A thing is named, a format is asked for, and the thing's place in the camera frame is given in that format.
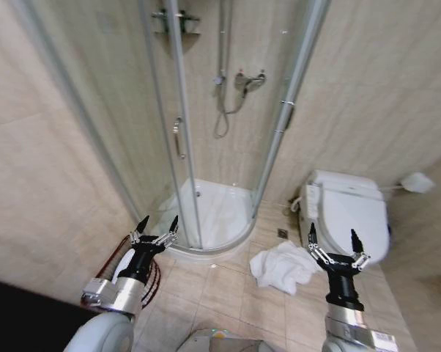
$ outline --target shower drain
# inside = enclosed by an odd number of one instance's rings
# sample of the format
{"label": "shower drain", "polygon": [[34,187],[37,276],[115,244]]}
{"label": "shower drain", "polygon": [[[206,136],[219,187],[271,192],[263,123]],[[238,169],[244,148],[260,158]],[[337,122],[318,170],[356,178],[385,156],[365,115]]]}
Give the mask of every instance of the shower drain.
{"label": "shower drain", "polygon": [[278,237],[288,239],[289,238],[289,231],[284,229],[278,229]]}

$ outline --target toilet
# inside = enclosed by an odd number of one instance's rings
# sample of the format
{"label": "toilet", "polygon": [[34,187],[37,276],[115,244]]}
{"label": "toilet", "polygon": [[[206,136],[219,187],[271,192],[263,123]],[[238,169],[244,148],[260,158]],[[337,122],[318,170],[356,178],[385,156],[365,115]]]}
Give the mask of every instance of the toilet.
{"label": "toilet", "polygon": [[330,253],[352,255],[351,229],[370,263],[388,253],[387,210],[378,185],[368,178],[315,170],[300,189],[300,233],[308,245],[311,223],[318,244]]}

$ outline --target beige wall tile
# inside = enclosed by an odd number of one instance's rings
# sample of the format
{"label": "beige wall tile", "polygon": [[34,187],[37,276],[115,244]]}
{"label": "beige wall tile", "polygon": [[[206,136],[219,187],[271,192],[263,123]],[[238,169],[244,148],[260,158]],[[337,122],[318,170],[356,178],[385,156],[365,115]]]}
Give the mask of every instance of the beige wall tile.
{"label": "beige wall tile", "polygon": [[[441,351],[441,160],[425,172],[432,191],[390,201],[394,245],[382,267],[419,350]],[[413,351],[405,332],[397,341]]]}

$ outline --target shower door handle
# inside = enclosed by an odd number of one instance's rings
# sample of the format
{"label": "shower door handle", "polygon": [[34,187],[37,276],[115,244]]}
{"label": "shower door handle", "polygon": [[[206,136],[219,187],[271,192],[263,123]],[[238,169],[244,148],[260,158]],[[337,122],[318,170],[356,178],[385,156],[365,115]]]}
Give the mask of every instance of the shower door handle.
{"label": "shower door handle", "polygon": [[179,159],[184,159],[186,157],[186,154],[183,154],[180,149],[179,145],[179,124],[182,123],[183,120],[180,116],[177,116],[174,123],[174,139],[175,139],[175,149],[177,149],[177,155]]}

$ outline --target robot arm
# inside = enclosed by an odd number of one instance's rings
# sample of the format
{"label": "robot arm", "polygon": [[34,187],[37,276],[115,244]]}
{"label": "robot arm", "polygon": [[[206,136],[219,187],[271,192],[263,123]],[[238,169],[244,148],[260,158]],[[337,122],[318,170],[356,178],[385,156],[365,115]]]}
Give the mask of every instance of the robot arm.
{"label": "robot arm", "polygon": [[327,339],[322,352],[398,352],[395,337],[370,329],[363,317],[364,306],[355,290],[354,276],[370,260],[357,233],[351,230],[352,251],[347,256],[326,253],[317,243],[315,225],[308,234],[308,252],[327,272],[330,292],[326,296],[328,314],[325,318]]}
{"label": "robot arm", "polygon": [[84,288],[82,301],[103,313],[77,330],[66,352],[131,351],[133,323],[141,311],[152,259],[178,239],[178,216],[170,230],[160,237],[143,235],[148,220],[147,216],[130,234],[135,252],[126,269],[119,273],[116,284],[94,277]]}

